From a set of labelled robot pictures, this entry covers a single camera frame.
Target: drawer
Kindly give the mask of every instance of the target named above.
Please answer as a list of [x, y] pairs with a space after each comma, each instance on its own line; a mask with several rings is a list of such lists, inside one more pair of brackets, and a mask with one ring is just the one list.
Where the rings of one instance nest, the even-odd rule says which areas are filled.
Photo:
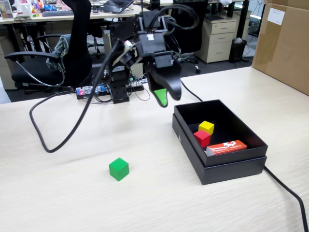
[[213, 23], [211, 34], [234, 33], [236, 30], [236, 22]]
[[234, 33], [210, 35], [209, 43], [216, 44], [216, 43], [231, 42], [233, 40], [233, 37], [234, 37]]
[[228, 60], [232, 42], [214, 43], [209, 45], [207, 63]]

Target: white label sticker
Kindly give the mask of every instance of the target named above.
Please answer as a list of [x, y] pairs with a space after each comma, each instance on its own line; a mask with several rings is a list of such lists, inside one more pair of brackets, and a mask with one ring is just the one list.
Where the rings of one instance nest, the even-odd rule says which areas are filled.
[[269, 22], [272, 22], [272, 23], [275, 23], [275, 24], [278, 24], [278, 25], [281, 26], [282, 22], [283, 22], [284, 14], [285, 14], [284, 11], [280, 11], [280, 10], [271, 8], [270, 11], [269, 11], [269, 15], [268, 15], [267, 20]]

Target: box lid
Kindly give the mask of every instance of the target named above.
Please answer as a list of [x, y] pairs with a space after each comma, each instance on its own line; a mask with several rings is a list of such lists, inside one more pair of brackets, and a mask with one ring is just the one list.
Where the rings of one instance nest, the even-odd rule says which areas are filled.
[[309, 10], [309, 0], [264, 0], [264, 4], [269, 3]]

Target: green cube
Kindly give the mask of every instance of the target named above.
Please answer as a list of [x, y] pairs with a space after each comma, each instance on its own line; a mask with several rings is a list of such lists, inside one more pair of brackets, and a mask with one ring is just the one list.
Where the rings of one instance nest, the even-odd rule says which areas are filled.
[[110, 164], [110, 174], [116, 180], [121, 181], [129, 174], [129, 164], [122, 158], [118, 158]]

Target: label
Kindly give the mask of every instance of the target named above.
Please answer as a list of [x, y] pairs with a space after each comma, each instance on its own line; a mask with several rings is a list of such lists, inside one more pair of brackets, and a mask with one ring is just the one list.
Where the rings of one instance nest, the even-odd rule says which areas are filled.
[[282, 22], [283, 22], [284, 14], [285, 14], [284, 11], [280, 11], [280, 10], [271, 8], [270, 11], [269, 11], [269, 15], [268, 15], [267, 20], [269, 22], [272, 22], [272, 23], [275, 23], [275, 24], [278, 24], [278, 25], [281, 26]]
[[246, 149], [247, 146], [239, 140], [208, 146], [206, 149], [207, 156], [217, 156], [228, 152]]

